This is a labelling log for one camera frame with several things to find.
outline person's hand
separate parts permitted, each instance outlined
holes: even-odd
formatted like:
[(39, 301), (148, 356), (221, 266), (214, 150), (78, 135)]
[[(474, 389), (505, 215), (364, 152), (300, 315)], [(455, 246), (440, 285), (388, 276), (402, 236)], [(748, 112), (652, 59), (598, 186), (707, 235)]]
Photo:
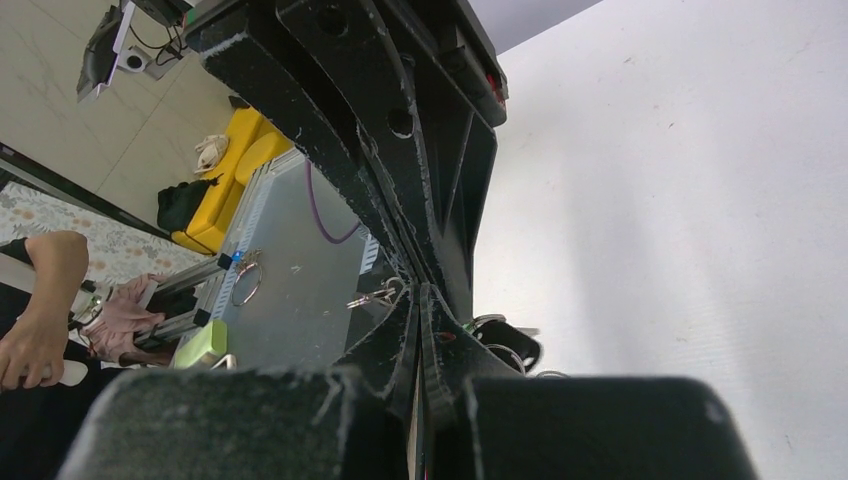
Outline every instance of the person's hand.
[[(0, 388), (13, 390), (27, 372), (24, 388), (49, 387), (62, 378), (68, 343), (67, 313), (25, 312), (0, 340)], [(43, 378), (50, 367), (50, 378)]]

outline black bag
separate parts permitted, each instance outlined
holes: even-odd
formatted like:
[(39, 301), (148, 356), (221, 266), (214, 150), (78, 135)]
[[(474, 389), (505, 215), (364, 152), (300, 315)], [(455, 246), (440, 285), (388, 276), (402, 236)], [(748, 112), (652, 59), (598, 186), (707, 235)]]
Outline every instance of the black bag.
[(160, 190), (157, 196), (159, 211), (156, 214), (156, 224), (168, 233), (185, 232), (197, 212), (197, 207), (203, 201), (206, 190), (215, 185), (218, 185), (218, 177), (191, 183), (182, 182), (176, 187)]

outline person's arm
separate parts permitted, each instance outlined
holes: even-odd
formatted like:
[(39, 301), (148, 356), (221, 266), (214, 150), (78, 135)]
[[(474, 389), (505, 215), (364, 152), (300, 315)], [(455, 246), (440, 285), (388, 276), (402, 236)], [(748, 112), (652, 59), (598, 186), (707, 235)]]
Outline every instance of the person's arm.
[[(53, 232), (26, 240), (35, 269), (35, 287), (26, 310), (0, 340), (0, 385), (14, 389), (29, 371), (24, 388), (55, 385), (64, 373), (68, 312), (88, 270), (86, 238)], [(43, 379), (50, 366), (50, 378)]]

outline patterned rug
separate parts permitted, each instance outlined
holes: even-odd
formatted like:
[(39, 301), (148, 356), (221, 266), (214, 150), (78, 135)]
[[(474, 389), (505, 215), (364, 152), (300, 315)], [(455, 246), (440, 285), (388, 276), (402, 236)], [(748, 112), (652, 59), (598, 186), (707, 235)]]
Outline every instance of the patterned rug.
[(56, 230), (88, 238), (88, 279), (123, 283), (142, 273), (173, 274), (203, 256), (18, 183), (0, 192), (0, 244)]

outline white controller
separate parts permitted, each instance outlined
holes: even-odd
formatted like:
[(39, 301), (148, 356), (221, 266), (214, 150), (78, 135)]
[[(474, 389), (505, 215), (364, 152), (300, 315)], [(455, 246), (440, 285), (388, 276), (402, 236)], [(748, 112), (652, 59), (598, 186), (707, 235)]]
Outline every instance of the white controller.
[[(88, 374), (88, 367), (85, 366), (84, 363), (75, 362), (73, 360), (64, 360), (65, 362), (65, 373), (62, 374), (62, 378), (59, 380), (59, 383), (62, 385), (67, 385), (69, 387), (75, 387), (79, 385), (79, 383), (85, 378)], [(50, 378), (50, 366), (44, 367), (44, 372), (41, 374), (42, 378)], [(26, 369), (21, 372), (21, 377), (26, 377), (29, 374)]]

